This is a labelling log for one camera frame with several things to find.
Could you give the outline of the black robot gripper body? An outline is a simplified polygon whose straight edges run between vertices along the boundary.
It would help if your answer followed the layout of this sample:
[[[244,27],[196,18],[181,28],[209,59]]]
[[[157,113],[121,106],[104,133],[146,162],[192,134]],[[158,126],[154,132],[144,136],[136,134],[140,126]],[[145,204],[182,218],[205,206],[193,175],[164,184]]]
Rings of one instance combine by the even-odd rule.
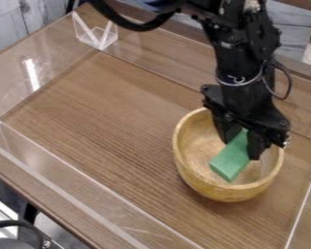
[[[232,113],[235,121],[247,131],[265,136],[271,146],[284,148],[288,143],[289,122],[273,104],[275,74],[261,73],[247,81],[216,79],[216,85],[203,85],[203,107],[213,113]]]

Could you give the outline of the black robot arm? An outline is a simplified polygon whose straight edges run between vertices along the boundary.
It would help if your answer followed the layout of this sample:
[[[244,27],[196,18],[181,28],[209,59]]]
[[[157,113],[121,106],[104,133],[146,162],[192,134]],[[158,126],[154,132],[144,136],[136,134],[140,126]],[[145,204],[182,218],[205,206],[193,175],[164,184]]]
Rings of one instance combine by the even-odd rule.
[[[265,0],[137,0],[154,18],[137,23],[125,18],[108,0],[90,0],[97,12],[120,27],[146,32],[178,12],[200,24],[213,48],[216,67],[213,85],[200,87],[203,106],[211,112],[219,137],[228,143],[247,131],[244,150],[257,160],[271,146],[288,142],[289,122],[273,100],[275,72],[285,66],[273,57],[281,32],[269,19]]]

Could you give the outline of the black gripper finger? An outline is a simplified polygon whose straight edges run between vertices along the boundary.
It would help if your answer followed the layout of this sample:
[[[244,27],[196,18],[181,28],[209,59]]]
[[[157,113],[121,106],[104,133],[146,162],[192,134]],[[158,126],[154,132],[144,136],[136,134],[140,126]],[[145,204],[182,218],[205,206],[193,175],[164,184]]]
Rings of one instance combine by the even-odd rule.
[[[249,130],[247,132],[247,155],[251,160],[259,160],[263,152],[271,147],[271,142],[265,136]]]
[[[235,121],[235,115],[232,113],[213,113],[212,121],[221,142],[228,144],[243,129]]]

